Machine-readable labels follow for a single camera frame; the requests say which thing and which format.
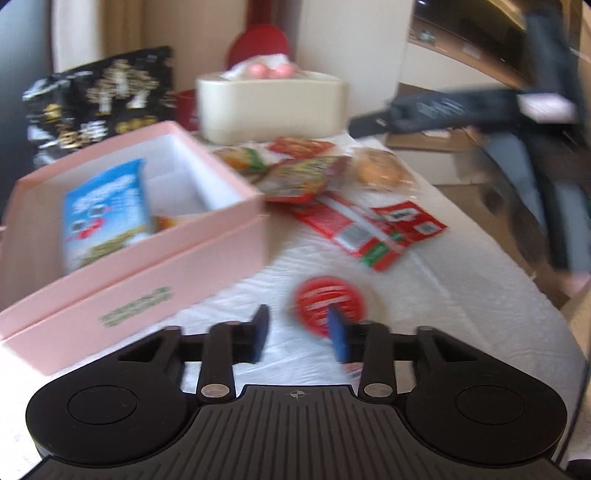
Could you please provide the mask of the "round red jelly cup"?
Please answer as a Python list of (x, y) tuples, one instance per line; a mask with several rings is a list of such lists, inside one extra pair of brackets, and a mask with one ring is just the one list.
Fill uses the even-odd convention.
[(311, 277), (294, 290), (294, 316), (312, 334), (329, 336), (328, 310), (331, 306), (337, 306), (353, 323), (366, 316), (367, 305), (362, 291), (337, 276)]

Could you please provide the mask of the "long red snack packet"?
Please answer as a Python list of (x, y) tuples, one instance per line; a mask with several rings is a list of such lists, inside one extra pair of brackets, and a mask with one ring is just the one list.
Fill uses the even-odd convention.
[(298, 221), (376, 271), (386, 271), (410, 245), (382, 216), (337, 194), (318, 196), (291, 210)]

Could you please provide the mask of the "small red snack packet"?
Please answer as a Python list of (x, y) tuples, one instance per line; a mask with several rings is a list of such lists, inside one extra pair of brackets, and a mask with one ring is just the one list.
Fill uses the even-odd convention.
[(440, 235), (447, 226), (412, 201), (375, 207), (372, 211), (383, 217), (411, 243)]

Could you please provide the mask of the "bun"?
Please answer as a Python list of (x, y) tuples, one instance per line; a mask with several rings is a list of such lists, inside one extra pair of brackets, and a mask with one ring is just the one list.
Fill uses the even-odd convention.
[(416, 188), (413, 174), (399, 157), (377, 148), (353, 149), (353, 176), (363, 186), (377, 191), (412, 191)]

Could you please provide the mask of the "blue seaweed snack packet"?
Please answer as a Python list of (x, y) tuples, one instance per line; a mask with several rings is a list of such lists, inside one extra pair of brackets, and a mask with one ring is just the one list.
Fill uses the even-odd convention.
[(144, 161), (112, 167), (71, 190), (62, 208), (63, 266), (70, 274), (151, 236)]

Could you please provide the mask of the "red orange snack pouch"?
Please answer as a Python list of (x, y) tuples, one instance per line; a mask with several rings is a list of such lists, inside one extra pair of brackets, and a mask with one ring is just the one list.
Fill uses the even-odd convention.
[(267, 202), (308, 203), (345, 173), (350, 159), (339, 155), (283, 160), (270, 168), (256, 188)]

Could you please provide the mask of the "colourful biscuit ball packet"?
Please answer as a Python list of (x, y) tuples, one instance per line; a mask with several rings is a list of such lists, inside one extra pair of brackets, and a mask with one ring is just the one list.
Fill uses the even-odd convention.
[(214, 155), (242, 175), (262, 175), (269, 169), (256, 149), (249, 147), (223, 147), (214, 150)]

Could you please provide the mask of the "red quail egg pouch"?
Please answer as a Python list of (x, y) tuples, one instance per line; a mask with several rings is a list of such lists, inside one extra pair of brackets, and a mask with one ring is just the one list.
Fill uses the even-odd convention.
[(329, 141), (298, 137), (279, 137), (266, 146), (270, 152), (294, 159), (315, 157), (334, 148), (335, 144)]

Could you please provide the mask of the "sesame bar clear packet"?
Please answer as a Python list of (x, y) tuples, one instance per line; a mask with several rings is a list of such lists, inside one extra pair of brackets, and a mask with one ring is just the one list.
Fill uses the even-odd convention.
[(152, 219), (156, 232), (173, 228), (184, 222), (182, 216), (155, 215)]

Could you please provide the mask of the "white shelf unit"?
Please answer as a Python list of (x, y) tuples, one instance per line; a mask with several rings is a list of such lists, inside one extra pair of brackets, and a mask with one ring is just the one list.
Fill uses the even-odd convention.
[[(402, 53), (398, 96), (453, 89), (524, 84), (521, 75), (470, 42), (415, 16), (416, 1), (397, 1), (407, 37)], [(434, 185), (483, 185), (492, 163), (473, 130), (454, 130), (447, 138), (419, 133), (390, 136), (385, 143)]]

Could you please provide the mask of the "black television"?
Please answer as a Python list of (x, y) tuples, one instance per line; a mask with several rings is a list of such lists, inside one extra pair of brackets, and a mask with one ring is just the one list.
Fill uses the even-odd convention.
[(439, 48), (452, 43), (450, 51), (461, 50), (475, 59), (487, 54), (528, 77), (524, 13), (532, 6), (531, 1), (417, 1), (412, 35)]

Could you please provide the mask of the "white textured tablecloth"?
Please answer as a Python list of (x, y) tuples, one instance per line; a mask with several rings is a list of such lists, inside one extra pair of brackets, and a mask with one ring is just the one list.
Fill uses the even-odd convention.
[(294, 318), (297, 285), (337, 275), (360, 287), (370, 319), (399, 333), (436, 327), (542, 380), (573, 408), (585, 362), (562, 315), (495, 240), (437, 190), (425, 189), (419, 202), (448, 229), (384, 273), (370, 271), (290, 216), (273, 214), (270, 262), (263, 270), (186, 310), (158, 314), (156, 326), (199, 333), (223, 320), (245, 320), (267, 304), (271, 325), (263, 360), (238, 367), (238, 384), (356, 383), (356, 369), (339, 365), (329, 343)]

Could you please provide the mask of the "pink cardboard box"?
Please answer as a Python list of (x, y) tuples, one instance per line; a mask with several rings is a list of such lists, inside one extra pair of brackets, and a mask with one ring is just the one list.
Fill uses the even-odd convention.
[(266, 265), (263, 196), (172, 121), (21, 178), (1, 243), (1, 344), (45, 375)]

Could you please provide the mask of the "cream tissue box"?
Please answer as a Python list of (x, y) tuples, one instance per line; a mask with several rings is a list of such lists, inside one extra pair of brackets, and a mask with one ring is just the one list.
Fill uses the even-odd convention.
[(195, 88), (199, 132), (213, 144), (325, 138), (345, 129), (349, 86), (331, 75), (228, 80), (215, 73), (198, 77)]

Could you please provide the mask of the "black plum snack bag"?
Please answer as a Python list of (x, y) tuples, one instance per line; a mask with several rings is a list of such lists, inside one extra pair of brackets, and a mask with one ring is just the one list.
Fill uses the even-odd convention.
[(54, 73), (22, 95), (37, 168), (175, 118), (173, 51), (147, 48)]

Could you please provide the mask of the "red round lid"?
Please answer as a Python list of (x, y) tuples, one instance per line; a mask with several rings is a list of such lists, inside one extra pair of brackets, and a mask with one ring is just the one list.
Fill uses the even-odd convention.
[(225, 66), (230, 69), (254, 56), (273, 54), (290, 56), (286, 34), (273, 25), (253, 25), (235, 38), (226, 54)]

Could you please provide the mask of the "beige curtain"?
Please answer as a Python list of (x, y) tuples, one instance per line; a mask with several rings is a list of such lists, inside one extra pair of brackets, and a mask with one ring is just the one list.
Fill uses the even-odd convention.
[(55, 72), (142, 48), (143, 1), (51, 2), (51, 50)]

